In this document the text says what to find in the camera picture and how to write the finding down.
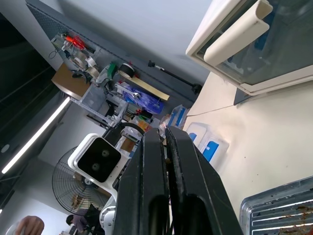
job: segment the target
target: green object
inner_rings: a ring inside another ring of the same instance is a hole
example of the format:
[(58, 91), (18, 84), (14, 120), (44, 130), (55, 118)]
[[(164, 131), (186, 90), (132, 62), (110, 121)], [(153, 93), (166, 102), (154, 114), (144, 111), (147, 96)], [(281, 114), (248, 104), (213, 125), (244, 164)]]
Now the green object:
[(109, 67), (109, 69), (108, 69), (108, 78), (109, 78), (109, 79), (113, 79), (114, 75), (115, 75), (116, 72), (117, 72), (117, 69), (118, 69), (118, 67), (117, 67), (116, 64), (110, 63), (110, 67)]

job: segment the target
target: fluorescent light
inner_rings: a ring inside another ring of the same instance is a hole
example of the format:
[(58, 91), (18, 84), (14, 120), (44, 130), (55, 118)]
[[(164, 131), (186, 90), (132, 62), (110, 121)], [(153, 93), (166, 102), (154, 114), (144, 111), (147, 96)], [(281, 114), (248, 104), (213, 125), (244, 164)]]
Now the fluorescent light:
[(65, 106), (69, 103), (69, 97), (63, 101), (63, 103), (58, 107), (58, 109), (49, 117), (49, 119), (45, 122), (44, 125), (34, 134), (32, 138), (24, 145), (23, 148), (14, 156), (14, 158), (5, 166), (2, 170), (2, 174), (5, 174), (17, 161), (21, 158), (21, 156), (26, 152), (26, 150), (38, 139), (38, 137), (45, 131), (45, 129), (53, 122), (53, 120), (58, 116), (58, 114), (65, 108)]

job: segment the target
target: electric fan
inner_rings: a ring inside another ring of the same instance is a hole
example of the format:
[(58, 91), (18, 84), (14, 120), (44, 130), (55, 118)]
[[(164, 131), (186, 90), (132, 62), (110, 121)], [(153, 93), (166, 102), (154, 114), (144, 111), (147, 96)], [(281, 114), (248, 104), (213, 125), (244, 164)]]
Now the electric fan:
[(110, 195), (102, 188), (71, 169), (67, 160), (76, 149), (69, 150), (58, 161), (52, 175), (52, 189), (56, 200), (71, 214), (84, 215), (93, 205), (101, 210)]

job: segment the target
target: oven door handle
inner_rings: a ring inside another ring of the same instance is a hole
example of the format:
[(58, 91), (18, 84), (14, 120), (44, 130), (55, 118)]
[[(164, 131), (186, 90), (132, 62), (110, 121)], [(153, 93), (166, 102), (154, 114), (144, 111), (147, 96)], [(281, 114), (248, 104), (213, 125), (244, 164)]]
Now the oven door handle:
[(204, 55), (205, 62), (216, 66), (268, 31), (269, 25), (262, 19), (272, 10), (273, 7), (267, 0), (258, 0), (208, 47)]

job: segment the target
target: person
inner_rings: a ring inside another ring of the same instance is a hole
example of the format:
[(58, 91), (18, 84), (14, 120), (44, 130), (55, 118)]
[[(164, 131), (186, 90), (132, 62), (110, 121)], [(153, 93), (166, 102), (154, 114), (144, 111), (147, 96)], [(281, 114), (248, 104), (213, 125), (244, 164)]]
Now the person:
[(84, 218), (84, 215), (87, 213), (88, 209), (80, 209), (78, 214), (71, 214), (67, 217), (66, 222), (68, 225), (74, 224), (77, 230), (82, 233), (84, 232), (87, 226), (87, 220)]
[(26, 216), (19, 222), (15, 230), (15, 235), (21, 235), (24, 227), (24, 235), (41, 235), (45, 224), (43, 220), (37, 216)]

